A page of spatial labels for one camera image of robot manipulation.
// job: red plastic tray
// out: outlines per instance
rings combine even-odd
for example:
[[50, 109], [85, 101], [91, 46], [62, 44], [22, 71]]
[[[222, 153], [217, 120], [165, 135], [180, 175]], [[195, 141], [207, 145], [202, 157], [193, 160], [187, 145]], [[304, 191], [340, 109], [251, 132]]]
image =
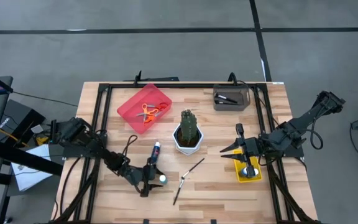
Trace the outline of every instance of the red plastic tray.
[[[168, 106], [161, 111], [161, 113], [155, 117], [154, 120], [143, 123], [143, 116], [136, 116], [139, 113], [143, 113], [142, 105], [159, 105], [160, 103], [166, 103]], [[155, 85], [149, 83], [131, 97], [127, 102], [121, 105], [117, 109], [117, 113], [128, 122], [128, 124], [139, 134], [143, 134], [154, 123], [156, 123], [161, 117], [171, 108], [172, 100], [163, 94]]]

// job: white plant pot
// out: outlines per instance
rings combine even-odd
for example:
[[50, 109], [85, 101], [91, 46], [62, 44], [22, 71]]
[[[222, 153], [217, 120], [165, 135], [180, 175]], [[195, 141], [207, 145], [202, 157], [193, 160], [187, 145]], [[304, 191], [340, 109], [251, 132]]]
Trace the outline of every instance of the white plant pot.
[[177, 126], [177, 128], [175, 128], [175, 130], [172, 133], [173, 140], [175, 141], [177, 149], [184, 155], [189, 156], [189, 155], [195, 153], [198, 149], [200, 149], [201, 142], [204, 139], [204, 134], [201, 132], [200, 127], [198, 127], [198, 125], [197, 125], [198, 132], [200, 132], [200, 135], [201, 135], [200, 139], [198, 140], [197, 145], [195, 147], [183, 147], [183, 146], [179, 145], [178, 140], [175, 137], [175, 133], [178, 131], [179, 127], [180, 127], [180, 124]]

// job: yellow tray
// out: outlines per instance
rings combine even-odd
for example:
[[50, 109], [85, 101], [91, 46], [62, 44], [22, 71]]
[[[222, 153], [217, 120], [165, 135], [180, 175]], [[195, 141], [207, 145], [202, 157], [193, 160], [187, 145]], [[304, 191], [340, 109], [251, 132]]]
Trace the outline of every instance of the yellow tray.
[[[242, 150], [241, 149], [236, 149], [236, 150], [233, 151], [233, 153], [234, 154], [240, 154], [240, 153], [242, 153]], [[255, 169], [257, 169], [259, 171], [259, 174], [256, 175], [253, 178], [247, 178], [247, 177], [241, 176], [239, 173], [243, 168], [246, 167], [246, 163], [245, 162], [240, 162], [237, 159], [233, 159], [234, 160], [234, 167], [236, 168], [237, 180], [240, 183], [255, 182], [255, 181], [262, 180], [262, 171], [260, 170], [260, 165], [258, 163], [258, 158], [256, 158], [255, 156], [252, 156], [250, 159], [251, 159], [251, 164], [254, 166]]]

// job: gray container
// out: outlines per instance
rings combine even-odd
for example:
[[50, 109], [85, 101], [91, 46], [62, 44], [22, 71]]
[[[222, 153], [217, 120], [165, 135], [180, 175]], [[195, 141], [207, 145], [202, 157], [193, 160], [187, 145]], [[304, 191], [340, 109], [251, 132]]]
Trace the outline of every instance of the gray container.
[[[228, 105], [228, 104], [216, 104], [215, 100], [219, 100], [225, 103], [231, 103], [224, 99], [215, 98], [215, 94], [219, 93], [220, 95], [226, 96], [230, 99], [236, 100], [238, 105]], [[216, 111], [243, 111], [250, 103], [249, 99], [249, 89], [246, 85], [239, 86], [214, 86], [213, 91], [213, 104]]]

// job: gray floor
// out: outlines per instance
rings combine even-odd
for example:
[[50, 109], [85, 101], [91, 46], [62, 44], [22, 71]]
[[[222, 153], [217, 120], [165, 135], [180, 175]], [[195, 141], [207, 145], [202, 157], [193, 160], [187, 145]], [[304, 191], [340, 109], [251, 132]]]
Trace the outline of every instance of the gray floor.
[[[358, 27], [358, 1], [258, 0], [262, 27]], [[0, 29], [252, 27], [240, 0], [0, 0]], [[347, 103], [321, 118], [324, 149], [305, 143], [308, 177], [319, 219], [358, 223], [358, 155], [349, 123], [358, 119], [358, 33], [264, 34], [273, 81], [285, 82], [294, 116], [321, 90]], [[257, 40], [243, 34], [0, 35], [0, 76], [12, 75], [23, 93], [77, 103], [85, 81], [148, 78], [263, 81]], [[12, 95], [48, 118], [68, 119], [75, 108]], [[358, 146], [358, 132], [354, 132]], [[58, 178], [12, 198], [14, 223], [47, 222]]]

